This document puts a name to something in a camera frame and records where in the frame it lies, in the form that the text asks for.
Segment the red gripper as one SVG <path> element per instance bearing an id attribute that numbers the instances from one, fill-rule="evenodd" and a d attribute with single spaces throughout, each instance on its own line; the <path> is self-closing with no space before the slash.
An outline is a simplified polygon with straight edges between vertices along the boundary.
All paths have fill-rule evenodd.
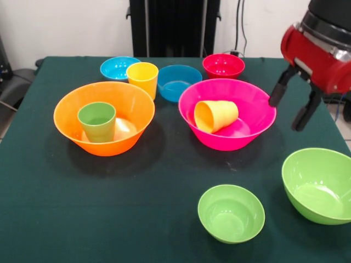
<path id="1" fill-rule="evenodd" d="M 344 94 L 350 91 L 350 51 L 326 44 L 306 31 L 299 24 L 290 26 L 281 41 L 283 57 L 291 64 L 280 75 L 269 105 L 277 107 L 287 90 L 287 84 L 297 73 L 293 66 L 306 72 L 310 81 L 326 94 Z M 300 109 L 292 123 L 292 130 L 301 132 L 321 103 L 322 92 L 313 89 L 307 104 Z"/>

